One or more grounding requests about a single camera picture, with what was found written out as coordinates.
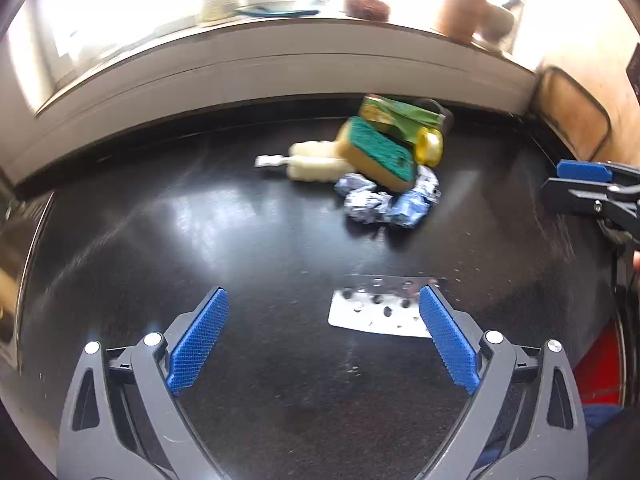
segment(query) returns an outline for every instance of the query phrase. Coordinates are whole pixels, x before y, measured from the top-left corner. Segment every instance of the crumpled foil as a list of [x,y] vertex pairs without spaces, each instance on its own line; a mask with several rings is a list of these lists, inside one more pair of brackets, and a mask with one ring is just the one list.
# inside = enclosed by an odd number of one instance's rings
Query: crumpled foil
[[391,196],[374,192],[376,185],[358,173],[348,173],[336,184],[339,194],[346,194],[345,213],[355,221],[365,224],[391,223],[405,228],[414,228],[438,202],[438,178],[433,171],[418,166],[413,189],[405,191],[391,205]]
[[338,195],[347,196],[351,191],[355,191],[356,189],[373,191],[376,189],[376,184],[359,173],[347,173],[338,179],[334,189]]

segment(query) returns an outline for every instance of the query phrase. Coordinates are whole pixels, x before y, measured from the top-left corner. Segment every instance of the yellow round object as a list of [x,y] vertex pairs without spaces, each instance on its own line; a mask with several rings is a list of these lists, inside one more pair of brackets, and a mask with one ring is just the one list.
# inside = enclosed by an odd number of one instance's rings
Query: yellow round object
[[434,168],[442,158],[442,134],[435,128],[422,126],[416,132],[414,158],[418,164]]

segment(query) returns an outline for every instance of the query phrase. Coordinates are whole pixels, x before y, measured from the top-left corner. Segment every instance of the silver screw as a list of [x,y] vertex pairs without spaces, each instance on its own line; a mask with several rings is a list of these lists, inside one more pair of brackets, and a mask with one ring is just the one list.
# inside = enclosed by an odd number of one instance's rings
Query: silver screw
[[560,344],[559,341],[556,341],[555,339],[550,339],[548,341],[548,343],[546,344],[546,346],[549,348],[549,350],[551,350],[552,352],[559,352],[562,350],[562,345]]
[[489,343],[494,345],[500,344],[504,340],[504,336],[497,330],[489,330],[489,332],[484,334],[484,337]]
[[100,343],[98,343],[97,341],[89,341],[84,346],[84,351],[87,352],[88,354],[95,354],[99,349],[100,349]]
[[162,341],[162,334],[158,332],[152,332],[151,334],[145,335],[144,342],[147,346],[156,346],[159,342]]

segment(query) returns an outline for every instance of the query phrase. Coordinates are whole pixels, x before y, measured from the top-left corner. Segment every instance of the yellow sponge layer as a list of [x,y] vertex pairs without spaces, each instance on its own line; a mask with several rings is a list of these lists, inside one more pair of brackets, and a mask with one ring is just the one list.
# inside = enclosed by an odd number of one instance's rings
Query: yellow sponge layer
[[[372,131],[377,135],[381,135],[373,129]],[[351,120],[349,119],[342,125],[335,139],[335,152],[338,156],[350,163],[360,173],[392,191],[407,191],[414,186],[413,180],[403,180],[395,176],[367,153],[354,146],[350,141],[350,132]]]

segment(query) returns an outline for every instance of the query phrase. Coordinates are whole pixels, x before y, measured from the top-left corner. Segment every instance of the blue textured pad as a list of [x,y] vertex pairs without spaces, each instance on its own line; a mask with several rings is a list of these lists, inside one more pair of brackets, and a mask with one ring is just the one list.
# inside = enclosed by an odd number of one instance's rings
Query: blue textured pad
[[472,395],[480,384],[476,352],[440,299],[428,286],[424,286],[420,291],[418,309],[453,382],[458,386],[464,386],[468,394]]
[[174,395],[194,383],[228,315],[226,291],[219,288],[171,353],[166,384]]
[[556,166],[558,178],[571,180],[590,180],[591,182],[611,182],[613,173],[602,164],[596,162],[579,162],[578,160],[561,160]]

